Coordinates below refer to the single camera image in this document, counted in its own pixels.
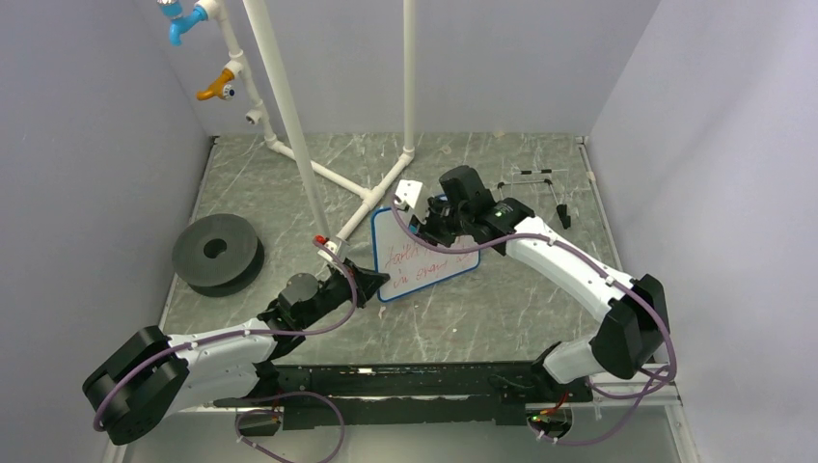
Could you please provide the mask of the blue framed whiteboard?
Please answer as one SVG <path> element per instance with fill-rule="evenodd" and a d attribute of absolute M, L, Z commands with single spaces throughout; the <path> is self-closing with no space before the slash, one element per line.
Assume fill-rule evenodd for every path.
<path fill-rule="evenodd" d="M 372 214 L 370 231 L 375 270 L 390 276 L 378 289 L 381 302 L 452 279 L 480 264 L 480 252 L 449 255 L 420 246 L 400 228 L 388 207 Z"/>

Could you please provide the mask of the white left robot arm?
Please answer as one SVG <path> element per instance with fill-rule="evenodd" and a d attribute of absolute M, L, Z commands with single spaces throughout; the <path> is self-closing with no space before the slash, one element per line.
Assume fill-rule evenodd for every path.
<path fill-rule="evenodd" d="M 322 317 L 345 303 L 362 308 L 389 280 L 346 260 L 325 280 L 292 276 L 264 312 L 239 325 L 191 335 L 156 325 L 137 331 L 82 385 L 94 430 L 120 446 L 184 409 L 233 398 L 269 402 L 278 388 L 270 363 L 317 335 Z"/>

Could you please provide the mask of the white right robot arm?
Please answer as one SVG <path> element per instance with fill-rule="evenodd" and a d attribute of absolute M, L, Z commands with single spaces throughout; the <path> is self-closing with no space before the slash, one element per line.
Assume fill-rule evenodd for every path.
<path fill-rule="evenodd" d="M 463 165 L 439 179 L 441 196 L 414 180 L 399 182 L 394 205 L 414 239 L 444 254 L 472 238 L 535 270 L 566 291 L 598 322 L 595 333 L 548 347 L 534 362 L 532 389 L 554 400 L 569 383 L 598 373 L 633 378 L 669 336 L 663 285 L 610 268 L 560 236 L 514 198 L 497 200 L 477 171 Z"/>

